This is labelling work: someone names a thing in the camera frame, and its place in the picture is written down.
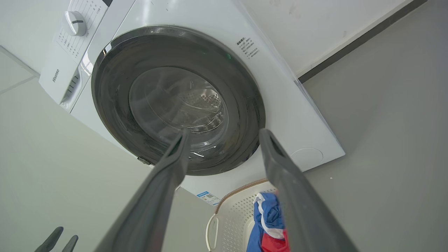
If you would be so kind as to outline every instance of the round glass door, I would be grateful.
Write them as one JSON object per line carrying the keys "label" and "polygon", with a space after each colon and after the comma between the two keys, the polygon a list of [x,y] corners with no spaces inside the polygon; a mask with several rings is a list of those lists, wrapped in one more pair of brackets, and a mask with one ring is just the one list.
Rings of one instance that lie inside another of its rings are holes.
{"label": "round glass door", "polygon": [[246,67],[196,31],[151,26],[113,40],[92,74],[95,107],[109,132],[156,164],[179,131],[192,132],[189,175],[233,169],[258,147],[263,100]]}

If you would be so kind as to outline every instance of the hisense logo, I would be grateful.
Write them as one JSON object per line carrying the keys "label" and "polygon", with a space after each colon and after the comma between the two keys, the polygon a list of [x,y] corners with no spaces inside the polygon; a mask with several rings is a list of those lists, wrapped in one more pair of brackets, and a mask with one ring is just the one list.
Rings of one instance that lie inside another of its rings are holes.
{"label": "hisense logo", "polygon": [[57,74],[59,73],[59,69],[56,70],[55,76],[53,77],[53,82],[56,82]]}

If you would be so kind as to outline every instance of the washing machine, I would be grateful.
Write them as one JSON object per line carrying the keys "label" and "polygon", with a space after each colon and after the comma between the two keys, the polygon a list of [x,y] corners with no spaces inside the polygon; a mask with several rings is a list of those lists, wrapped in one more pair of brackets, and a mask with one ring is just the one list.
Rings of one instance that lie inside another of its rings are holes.
{"label": "washing machine", "polygon": [[211,205],[265,177],[261,128],[302,171],[345,154],[239,1],[72,0],[39,82],[68,113],[150,166],[188,127],[181,186]]}

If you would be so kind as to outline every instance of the basket handle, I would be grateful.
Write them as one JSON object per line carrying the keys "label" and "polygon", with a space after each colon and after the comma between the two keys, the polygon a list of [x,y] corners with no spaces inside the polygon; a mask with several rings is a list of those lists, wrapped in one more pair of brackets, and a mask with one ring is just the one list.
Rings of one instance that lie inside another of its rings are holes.
{"label": "basket handle", "polygon": [[[209,230],[210,230],[210,225],[213,222],[213,220],[216,219],[216,234],[215,234],[215,245],[213,246],[213,248],[210,246],[210,238],[209,238]],[[212,217],[210,218],[210,220],[207,223],[207,227],[205,228],[205,243],[207,244],[207,249],[209,252],[212,252],[215,248],[216,248],[216,239],[218,238],[218,225],[219,225],[220,220],[218,219],[218,215],[216,213],[214,213],[212,215]]]}

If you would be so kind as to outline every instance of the white plastic basket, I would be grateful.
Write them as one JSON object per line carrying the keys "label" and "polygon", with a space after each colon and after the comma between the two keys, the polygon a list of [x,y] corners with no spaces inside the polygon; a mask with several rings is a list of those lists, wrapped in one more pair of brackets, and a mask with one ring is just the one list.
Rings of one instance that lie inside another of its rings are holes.
{"label": "white plastic basket", "polygon": [[[226,195],[216,207],[205,231],[210,252],[246,252],[249,236],[254,227],[254,204],[259,192],[275,192],[266,179],[240,187]],[[210,229],[215,225],[215,242],[210,243]]]}

